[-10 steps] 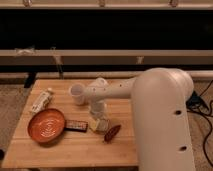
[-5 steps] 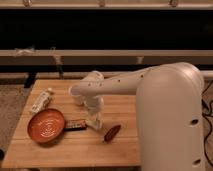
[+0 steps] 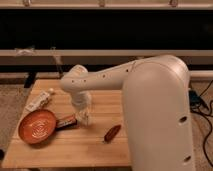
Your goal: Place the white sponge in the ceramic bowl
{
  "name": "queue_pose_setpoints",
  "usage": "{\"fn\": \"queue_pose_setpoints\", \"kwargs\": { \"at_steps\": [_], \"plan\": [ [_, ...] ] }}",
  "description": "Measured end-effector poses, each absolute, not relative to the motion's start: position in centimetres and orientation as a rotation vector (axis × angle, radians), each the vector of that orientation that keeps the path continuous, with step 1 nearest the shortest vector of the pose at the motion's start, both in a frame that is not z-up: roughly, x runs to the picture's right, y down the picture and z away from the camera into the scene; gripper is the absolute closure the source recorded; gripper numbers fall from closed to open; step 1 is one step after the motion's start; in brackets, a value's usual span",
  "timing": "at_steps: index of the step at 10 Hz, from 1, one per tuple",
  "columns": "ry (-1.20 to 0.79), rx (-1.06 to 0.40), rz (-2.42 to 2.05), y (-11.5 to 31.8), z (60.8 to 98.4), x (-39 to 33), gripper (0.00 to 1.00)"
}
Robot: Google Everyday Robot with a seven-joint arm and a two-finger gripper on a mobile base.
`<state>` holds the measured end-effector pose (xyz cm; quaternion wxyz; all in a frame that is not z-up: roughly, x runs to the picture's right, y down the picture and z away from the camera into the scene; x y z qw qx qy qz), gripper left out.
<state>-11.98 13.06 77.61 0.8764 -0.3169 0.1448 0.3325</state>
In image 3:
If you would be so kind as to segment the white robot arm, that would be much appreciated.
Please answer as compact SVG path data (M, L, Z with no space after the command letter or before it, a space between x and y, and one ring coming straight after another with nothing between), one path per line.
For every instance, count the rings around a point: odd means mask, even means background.
M76 108L90 90L118 89L132 171L196 171L186 64L172 55L131 61L90 73L73 67L61 81Z

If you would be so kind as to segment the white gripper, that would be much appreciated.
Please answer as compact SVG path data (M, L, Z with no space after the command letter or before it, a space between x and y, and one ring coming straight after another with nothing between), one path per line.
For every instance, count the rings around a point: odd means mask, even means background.
M88 91L81 91L71 94L71 104L75 110L75 118L78 124L83 125L82 112L86 112L87 126L92 124L91 105L92 96Z

